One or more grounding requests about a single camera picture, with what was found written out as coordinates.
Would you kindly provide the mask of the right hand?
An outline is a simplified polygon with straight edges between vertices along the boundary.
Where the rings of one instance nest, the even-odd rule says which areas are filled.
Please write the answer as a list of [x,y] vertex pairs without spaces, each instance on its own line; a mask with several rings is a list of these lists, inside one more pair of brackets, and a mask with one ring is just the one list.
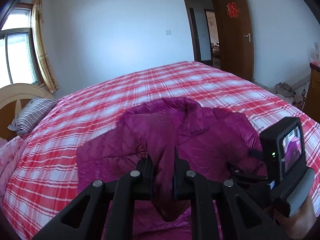
[[317,219],[310,196],[306,198],[303,205],[290,218],[284,217],[277,210],[274,210],[273,213],[276,221],[290,239],[303,239]]

